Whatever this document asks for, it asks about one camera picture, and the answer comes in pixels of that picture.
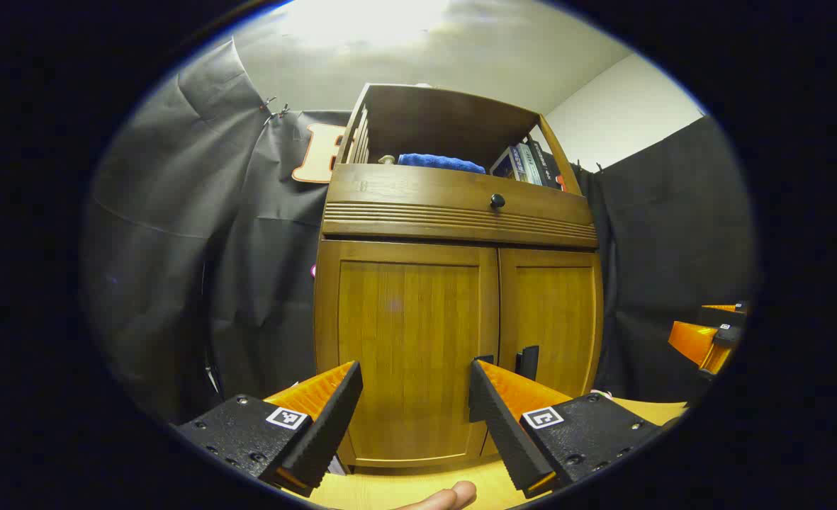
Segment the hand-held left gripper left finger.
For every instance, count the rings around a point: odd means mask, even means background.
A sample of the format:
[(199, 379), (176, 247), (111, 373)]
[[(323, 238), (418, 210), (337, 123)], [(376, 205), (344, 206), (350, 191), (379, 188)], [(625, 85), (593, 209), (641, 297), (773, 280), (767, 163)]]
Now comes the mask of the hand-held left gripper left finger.
[(310, 497), (336, 458), (362, 390), (359, 362), (350, 361), (270, 397), (228, 398), (176, 432), (236, 471)]

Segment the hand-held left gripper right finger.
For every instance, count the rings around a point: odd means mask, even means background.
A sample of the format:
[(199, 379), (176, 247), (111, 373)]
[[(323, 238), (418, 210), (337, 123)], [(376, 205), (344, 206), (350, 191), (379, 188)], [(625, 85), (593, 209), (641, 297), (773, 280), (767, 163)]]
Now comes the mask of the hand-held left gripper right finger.
[(527, 498), (621, 465), (665, 432), (608, 397), (569, 397), (480, 358), (470, 368), (468, 407)]

